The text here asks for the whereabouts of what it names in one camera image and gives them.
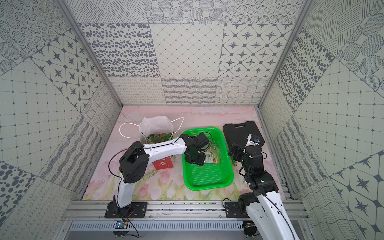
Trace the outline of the red green condiment packet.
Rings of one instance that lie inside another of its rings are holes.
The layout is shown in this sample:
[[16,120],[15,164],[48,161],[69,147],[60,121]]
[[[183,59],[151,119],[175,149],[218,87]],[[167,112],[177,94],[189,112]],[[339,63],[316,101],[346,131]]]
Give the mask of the red green condiment packet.
[[173,137],[172,133],[164,133],[159,135],[149,135],[147,137],[147,143],[148,144],[157,144],[157,143],[163,143],[171,140]]

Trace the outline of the white red paper gift bag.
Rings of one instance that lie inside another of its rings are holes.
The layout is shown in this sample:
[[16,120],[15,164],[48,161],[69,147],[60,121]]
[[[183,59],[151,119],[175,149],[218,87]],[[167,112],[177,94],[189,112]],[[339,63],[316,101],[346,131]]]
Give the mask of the white red paper gift bag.
[[135,141],[120,158],[119,171],[124,174],[146,172],[147,167],[155,162],[184,154],[187,150],[186,141],[174,137],[183,121],[183,117],[172,121],[166,116],[143,118],[140,124],[134,125],[139,130],[137,137],[122,133],[122,128],[132,123],[121,124],[119,132],[122,137]]

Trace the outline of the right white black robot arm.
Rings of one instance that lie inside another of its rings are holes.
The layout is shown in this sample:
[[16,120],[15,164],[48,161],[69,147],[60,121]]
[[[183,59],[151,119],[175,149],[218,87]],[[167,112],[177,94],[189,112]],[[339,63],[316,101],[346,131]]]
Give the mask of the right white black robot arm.
[[253,221],[264,240],[298,240],[278,186],[272,175],[264,169],[261,148],[233,146],[229,156],[242,164],[245,171],[243,177],[252,190],[251,193],[240,195],[240,212]]

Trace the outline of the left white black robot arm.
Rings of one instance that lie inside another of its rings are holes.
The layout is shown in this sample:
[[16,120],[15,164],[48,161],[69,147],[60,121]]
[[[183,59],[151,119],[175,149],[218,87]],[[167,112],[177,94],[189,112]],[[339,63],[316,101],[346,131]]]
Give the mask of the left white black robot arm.
[[203,166],[205,151],[209,146],[210,140],[204,133],[197,136],[183,134],[175,140],[158,144],[143,145],[141,142],[134,142],[122,151],[123,155],[119,159],[117,177],[120,182],[118,193],[112,201],[114,208],[121,210],[131,205],[136,182],[144,177],[148,165],[170,156],[184,155],[187,163]]

